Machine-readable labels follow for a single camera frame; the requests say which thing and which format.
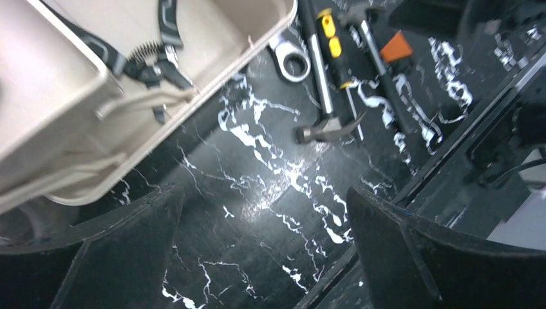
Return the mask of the black handled claw hammer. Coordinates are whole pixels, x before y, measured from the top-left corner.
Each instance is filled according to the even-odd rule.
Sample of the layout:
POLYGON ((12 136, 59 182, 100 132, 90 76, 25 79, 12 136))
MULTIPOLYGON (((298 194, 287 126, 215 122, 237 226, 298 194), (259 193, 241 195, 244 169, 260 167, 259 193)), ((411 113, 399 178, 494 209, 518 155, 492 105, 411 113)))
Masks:
POLYGON ((322 119, 317 124, 296 129, 298 141, 302 144, 312 141, 331 142, 349 135, 353 131, 356 131, 359 139, 363 141, 364 135, 361 121, 364 115, 360 113, 357 120, 353 118, 351 122, 343 125, 334 111, 334 103, 326 77, 325 66, 328 63, 323 56, 317 32, 316 17, 318 13, 314 10, 311 1, 299 1, 297 11, 301 20, 301 29, 311 56, 315 85, 322 108, 322 119))

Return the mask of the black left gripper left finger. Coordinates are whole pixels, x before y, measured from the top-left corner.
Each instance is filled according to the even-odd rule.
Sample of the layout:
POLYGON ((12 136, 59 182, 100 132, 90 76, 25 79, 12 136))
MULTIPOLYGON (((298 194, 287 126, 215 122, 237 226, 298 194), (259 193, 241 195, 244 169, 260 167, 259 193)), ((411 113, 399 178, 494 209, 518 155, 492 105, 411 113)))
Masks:
POLYGON ((184 206, 170 186, 1 248, 2 308, 155 308, 184 206))

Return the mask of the small black hammer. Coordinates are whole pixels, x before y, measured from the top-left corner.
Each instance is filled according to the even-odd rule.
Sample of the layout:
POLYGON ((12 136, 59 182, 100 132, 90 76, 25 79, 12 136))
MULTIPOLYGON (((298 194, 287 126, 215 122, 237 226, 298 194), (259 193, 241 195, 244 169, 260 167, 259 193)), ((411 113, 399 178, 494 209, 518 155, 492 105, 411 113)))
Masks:
POLYGON ((412 114, 403 103, 393 81, 393 77, 388 72, 381 59, 379 49, 368 22, 368 12, 378 9, 378 7, 373 6, 368 1, 360 1, 351 5, 345 13, 339 15, 339 20, 344 27, 355 27, 359 32, 360 38, 368 46, 371 60, 379 76, 380 85, 394 112, 400 131, 405 135, 416 133, 419 130, 419 127, 414 122, 412 114))

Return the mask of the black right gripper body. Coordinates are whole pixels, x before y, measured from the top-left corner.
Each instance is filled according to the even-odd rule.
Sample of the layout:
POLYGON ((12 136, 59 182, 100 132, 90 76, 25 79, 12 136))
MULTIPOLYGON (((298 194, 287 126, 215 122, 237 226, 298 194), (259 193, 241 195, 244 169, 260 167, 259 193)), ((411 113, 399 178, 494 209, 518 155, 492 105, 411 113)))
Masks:
POLYGON ((407 0, 392 10, 388 25, 445 41, 463 41, 474 35, 479 24, 499 18, 503 1, 407 0))

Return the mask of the black yellow screwdriver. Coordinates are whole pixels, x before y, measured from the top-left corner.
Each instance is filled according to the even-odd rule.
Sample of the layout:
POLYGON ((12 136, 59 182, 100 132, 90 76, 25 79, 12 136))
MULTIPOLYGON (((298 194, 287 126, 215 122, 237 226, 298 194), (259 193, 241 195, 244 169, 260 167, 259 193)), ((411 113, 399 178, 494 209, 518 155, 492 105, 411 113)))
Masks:
POLYGON ((339 20, 334 17, 331 8, 325 8, 317 14, 316 25, 320 46, 328 63, 328 68, 332 71, 337 88, 346 93, 353 117, 357 120, 359 115, 349 89, 353 80, 348 72, 348 57, 344 51, 344 41, 339 36, 341 33, 339 20))

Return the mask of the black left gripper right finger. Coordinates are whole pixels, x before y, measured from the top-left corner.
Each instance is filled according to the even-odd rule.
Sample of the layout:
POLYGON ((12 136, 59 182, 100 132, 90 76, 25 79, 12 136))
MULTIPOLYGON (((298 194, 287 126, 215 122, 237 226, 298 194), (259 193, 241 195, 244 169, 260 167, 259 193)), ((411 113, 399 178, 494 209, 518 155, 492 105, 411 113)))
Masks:
POLYGON ((350 188, 374 308, 544 308, 545 253, 476 238, 350 188))

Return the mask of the orange black hex key holder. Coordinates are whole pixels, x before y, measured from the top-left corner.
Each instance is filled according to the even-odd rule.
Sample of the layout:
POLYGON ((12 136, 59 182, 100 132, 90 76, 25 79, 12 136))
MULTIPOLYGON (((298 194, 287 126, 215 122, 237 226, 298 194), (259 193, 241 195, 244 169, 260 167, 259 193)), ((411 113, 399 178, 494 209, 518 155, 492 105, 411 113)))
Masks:
POLYGON ((405 73, 414 65, 413 48, 400 30, 382 47, 380 56, 386 64, 399 73, 405 73))

